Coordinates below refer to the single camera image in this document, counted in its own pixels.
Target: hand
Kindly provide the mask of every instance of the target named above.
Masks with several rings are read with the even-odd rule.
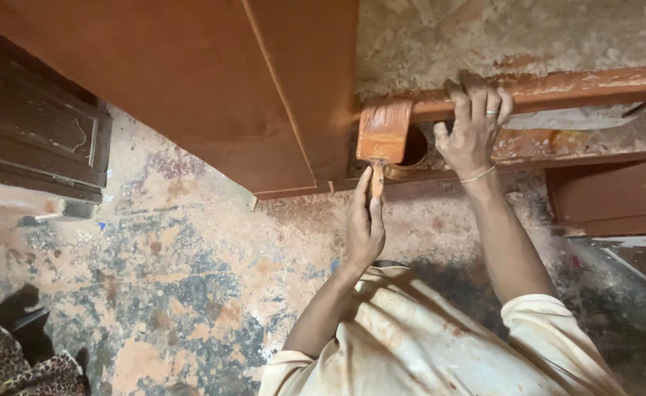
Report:
[[[459,78],[464,91],[450,80],[445,82],[445,92],[455,103],[452,134],[444,122],[435,124],[433,132],[435,148],[460,180],[469,180],[492,167],[494,142],[513,110],[513,97],[501,88],[496,91],[476,74],[460,73]]]
[[[361,275],[381,254],[386,241],[384,222],[381,220],[381,197],[373,197],[369,212],[365,207],[366,192],[372,176],[369,166],[354,189],[352,206],[347,219],[347,242],[340,267],[346,266]]]

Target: wooden brush handle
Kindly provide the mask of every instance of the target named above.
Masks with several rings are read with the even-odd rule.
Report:
[[[384,190],[384,166],[386,166],[386,162],[375,159],[371,162],[371,166],[373,169],[371,180],[369,181],[371,196],[381,197],[381,193]]]

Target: cream shirt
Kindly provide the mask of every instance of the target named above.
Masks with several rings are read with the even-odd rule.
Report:
[[[355,289],[318,360],[277,353],[259,396],[625,395],[554,297],[507,302],[506,344],[405,267],[371,267]]]

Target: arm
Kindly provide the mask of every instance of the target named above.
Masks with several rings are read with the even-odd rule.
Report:
[[[372,198],[369,212],[365,208],[371,176],[372,169],[368,167],[354,190],[347,220],[345,253],[340,265],[303,310],[282,350],[294,350],[318,357],[335,336],[340,313],[350,299],[354,285],[384,248],[381,198]]]
[[[435,125],[436,148],[463,181],[472,203],[494,292],[502,304],[525,294],[554,297],[538,252],[506,201],[497,172],[490,170],[494,141],[513,98],[477,75],[464,73],[460,80],[466,93],[452,81],[445,83],[455,102],[455,125],[451,134],[444,123]]]

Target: paintbrush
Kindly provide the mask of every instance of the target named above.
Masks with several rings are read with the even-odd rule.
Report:
[[[374,170],[369,186],[372,197],[381,196],[386,164],[404,160],[412,107],[413,101],[398,100],[362,109],[357,158],[371,162]]]

